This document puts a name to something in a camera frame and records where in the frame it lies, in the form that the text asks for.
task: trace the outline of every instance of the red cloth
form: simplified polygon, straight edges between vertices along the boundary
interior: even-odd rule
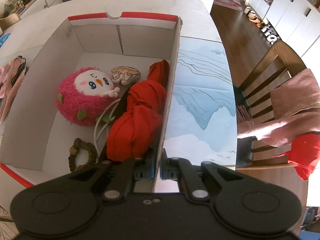
[[[288,156],[288,163],[294,163],[297,174],[307,180],[314,172],[320,159],[320,135],[308,133],[292,140],[291,150],[275,157]]]
[[[130,88],[127,112],[114,122],[107,139],[110,160],[143,157],[158,136],[166,101],[166,91],[158,81],[166,83],[166,65],[166,61],[153,64],[148,79]]]
[[[169,77],[169,63],[166,60],[156,62],[149,68],[148,79],[159,82],[166,87]]]

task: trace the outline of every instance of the metal screw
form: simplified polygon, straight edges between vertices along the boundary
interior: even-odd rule
[[[161,199],[160,198],[154,198],[153,200],[152,200],[152,202],[154,202],[154,203],[159,203],[159,202],[161,202]]]
[[[208,194],[208,192],[205,191],[205,190],[197,189],[197,190],[195,190],[195,191],[192,193],[192,195],[193,195],[194,197],[196,197],[196,198],[205,198],[205,197],[207,197],[209,194]]]
[[[119,192],[119,191],[116,191],[116,190],[108,190],[108,191],[106,191],[106,192],[104,193],[104,196],[105,196],[106,198],[112,198],[112,199],[114,199],[114,198],[120,197],[120,192]]]
[[[145,199],[145,200],[143,201],[143,203],[146,204],[146,205],[150,205],[150,204],[152,204],[152,201],[149,200],[149,199]]]

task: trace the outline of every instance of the blue cloth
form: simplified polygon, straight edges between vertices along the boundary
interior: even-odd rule
[[[7,40],[7,38],[10,36],[10,33],[5,34],[0,37],[0,47],[4,44],[4,42]]]
[[[320,240],[320,233],[301,231],[299,237],[301,240]]]

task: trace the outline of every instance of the cardboard box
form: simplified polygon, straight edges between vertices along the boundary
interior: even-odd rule
[[[170,64],[164,124],[167,121],[177,62],[178,16],[123,12],[120,17],[95,13],[68,17],[42,47],[12,104],[0,148],[1,168],[25,187],[70,172],[69,149],[75,138],[93,143],[94,127],[71,124],[57,111],[59,83],[83,67],[111,75],[116,66],[131,66],[147,78],[149,66],[163,59]],[[159,149],[162,148],[165,125]],[[98,142],[100,149],[106,137]],[[77,165],[87,161],[80,152]]]

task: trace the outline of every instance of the wooden floor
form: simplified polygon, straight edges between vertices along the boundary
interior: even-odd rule
[[[262,59],[271,45],[266,40],[260,29],[256,27],[254,23],[248,21],[247,16],[244,13],[219,5],[213,5],[210,14],[217,26],[222,43],[226,50],[232,81],[235,85],[240,85],[251,70]],[[279,69],[282,64],[281,60],[275,60],[275,62],[272,63],[265,71],[265,77],[273,74],[274,69]],[[284,75],[280,77],[280,80],[277,81],[278,83],[273,82],[270,86],[273,86],[274,88],[288,78],[289,75],[284,73]],[[262,91],[262,94],[258,94],[257,96],[259,98],[264,94],[265,91]],[[288,147],[283,148],[282,152],[285,152],[286,150],[288,150]],[[276,149],[261,154],[255,154],[254,157],[255,159],[265,159],[278,153],[281,152]],[[297,176],[294,168],[250,170],[241,172],[291,190],[298,196],[302,206],[305,207],[308,182],[302,181]],[[295,233],[298,233],[299,229],[299,225],[297,225],[294,230]]]

